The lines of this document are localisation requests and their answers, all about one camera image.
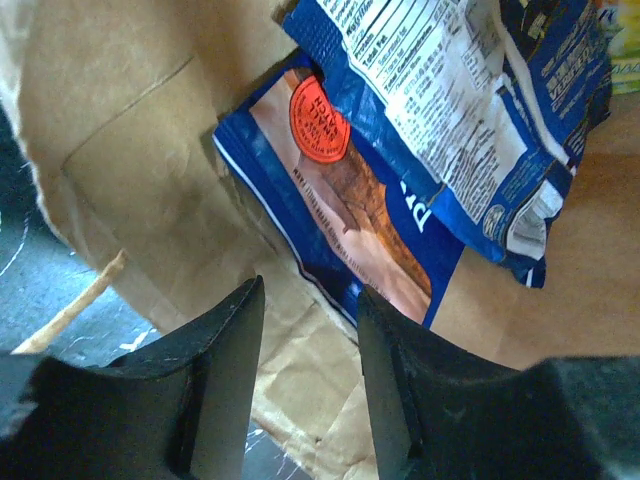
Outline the blue Burts crisps packet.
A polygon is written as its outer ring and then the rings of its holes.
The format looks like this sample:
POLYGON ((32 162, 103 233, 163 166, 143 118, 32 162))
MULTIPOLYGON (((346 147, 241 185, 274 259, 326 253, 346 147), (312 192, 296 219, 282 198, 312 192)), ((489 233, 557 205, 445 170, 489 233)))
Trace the blue Burts crisps packet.
POLYGON ((331 105, 295 52, 216 127, 214 144, 293 252, 300 274, 349 320, 365 287, 430 326, 463 251, 331 105))

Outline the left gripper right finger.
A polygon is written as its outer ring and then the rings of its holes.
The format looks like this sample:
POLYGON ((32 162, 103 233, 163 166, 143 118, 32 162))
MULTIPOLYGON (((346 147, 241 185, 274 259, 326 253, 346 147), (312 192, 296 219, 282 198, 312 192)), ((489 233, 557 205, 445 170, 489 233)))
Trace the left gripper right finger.
POLYGON ((513 370, 369 288, 357 329, 381 478, 638 477, 637 357, 556 357, 513 370))

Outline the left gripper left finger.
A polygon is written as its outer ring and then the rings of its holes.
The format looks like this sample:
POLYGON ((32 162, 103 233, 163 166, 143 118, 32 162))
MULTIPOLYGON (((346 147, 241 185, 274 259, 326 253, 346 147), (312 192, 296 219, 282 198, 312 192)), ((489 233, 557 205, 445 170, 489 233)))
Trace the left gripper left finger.
POLYGON ((265 309, 261 278, 104 367, 1 356, 5 479, 238 479, 265 309))

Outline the dark blue nutrition-label packet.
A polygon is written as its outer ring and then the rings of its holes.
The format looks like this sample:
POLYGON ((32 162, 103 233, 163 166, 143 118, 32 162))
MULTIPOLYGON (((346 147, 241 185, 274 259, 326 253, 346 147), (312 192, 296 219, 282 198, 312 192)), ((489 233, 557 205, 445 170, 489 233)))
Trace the dark blue nutrition-label packet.
POLYGON ((462 241, 521 284, 609 113, 591 1, 296 1, 331 104, 462 241))

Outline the brown paper bag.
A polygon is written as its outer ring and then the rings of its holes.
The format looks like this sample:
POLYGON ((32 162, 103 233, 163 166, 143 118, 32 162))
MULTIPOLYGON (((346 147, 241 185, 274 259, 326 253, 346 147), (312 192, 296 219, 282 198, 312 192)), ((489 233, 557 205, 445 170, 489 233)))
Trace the brown paper bag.
MULTIPOLYGON (((354 329, 208 141, 293 50, 274 1, 5 1, 1 102, 48 226, 162 332, 264 279, 253 418, 317 479, 374 479, 354 329)), ((434 330, 524 368, 639 351, 639 98, 588 136, 540 290, 466 250, 434 330)))

